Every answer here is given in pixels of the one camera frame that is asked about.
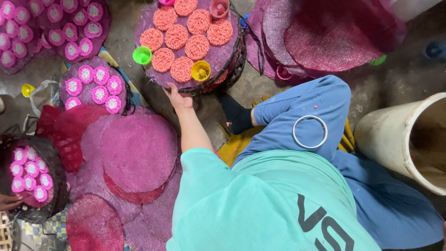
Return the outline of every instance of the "white bucket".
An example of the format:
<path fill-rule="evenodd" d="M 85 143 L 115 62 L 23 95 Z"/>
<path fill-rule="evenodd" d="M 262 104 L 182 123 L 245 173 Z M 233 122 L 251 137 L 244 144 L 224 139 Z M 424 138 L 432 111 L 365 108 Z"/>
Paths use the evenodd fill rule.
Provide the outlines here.
<path fill-rule="evenodd" d="M 371 112 L 354 137 L 371 160 L 446 195 L 446 92 Z"/>

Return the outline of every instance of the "blue pants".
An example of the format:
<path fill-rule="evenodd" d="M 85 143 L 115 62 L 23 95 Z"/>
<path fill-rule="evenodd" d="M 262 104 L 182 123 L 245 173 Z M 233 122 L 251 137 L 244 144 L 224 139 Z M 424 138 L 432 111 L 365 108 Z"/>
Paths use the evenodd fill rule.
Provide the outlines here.
<path fill-rule="evenodd" d="M 252 138 L 234 165 L 261 151 L 283 149 L 316 153 L 342 173 L 355 198 L 359 223 L 381 249 L 424 247 L 442 240 L 443 219 L 426 197 L 392 178 L 382 166 L 337 150 L 350 96 L 348 85 L 329 75 L 300 84 L 257 105 L 255 120 L 267 127 Z M 327 126 L 327 139 L 318 148 L 303 148 L 293 138 L 294 123 L 305 115 L 317 116 Z M 305 146 L 316 146 L 324 137 L 324 129 L 315 119 L 299 122 L 295 133 Z"/>

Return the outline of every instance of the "wooden crate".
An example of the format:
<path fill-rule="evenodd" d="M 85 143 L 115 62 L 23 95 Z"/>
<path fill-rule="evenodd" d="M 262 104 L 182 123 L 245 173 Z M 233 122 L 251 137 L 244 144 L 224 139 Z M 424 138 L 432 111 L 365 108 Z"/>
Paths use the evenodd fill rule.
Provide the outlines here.
<path fill-rule="evenodd" d="M 9 228 L 9 219 L 6 212 L 0 212 L 0 251 L 12 250 L 11 229 Z"/>

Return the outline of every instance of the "black sock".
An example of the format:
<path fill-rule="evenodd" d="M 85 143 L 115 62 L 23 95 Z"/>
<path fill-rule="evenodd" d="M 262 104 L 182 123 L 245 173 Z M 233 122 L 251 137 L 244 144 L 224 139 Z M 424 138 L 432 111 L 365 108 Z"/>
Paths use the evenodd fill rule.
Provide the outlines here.
<path fill-rule="evenodd" d="M 221 92 L 217 97 L 222 104 L 226 121 L 229 122 L 229 130 L 231 133 L 238 135 L 252 127 L 251 110 L 241 106 L 228 94 Z"/>

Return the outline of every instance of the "another person's hand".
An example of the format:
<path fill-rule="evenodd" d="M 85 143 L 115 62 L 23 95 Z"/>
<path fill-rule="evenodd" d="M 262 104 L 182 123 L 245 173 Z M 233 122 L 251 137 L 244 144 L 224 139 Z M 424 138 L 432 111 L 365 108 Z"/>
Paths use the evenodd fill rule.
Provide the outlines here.
<path fill-rule="evenodd" d="M 175 111 L 178 113 L 185 109 L 193 109 L 192 97 L 187 93 L 178 93 L 178 88 L 174 83 L 167 83 L 171 88 L 170 92 L 168 89 L 163 88 L 164 92 L 170 99 Z"/>
<path fill-rule="evenodd" d="M 22 200 L 18 196 L 0 194 L 0 212 L 16 209 L 20 204 Z"/>

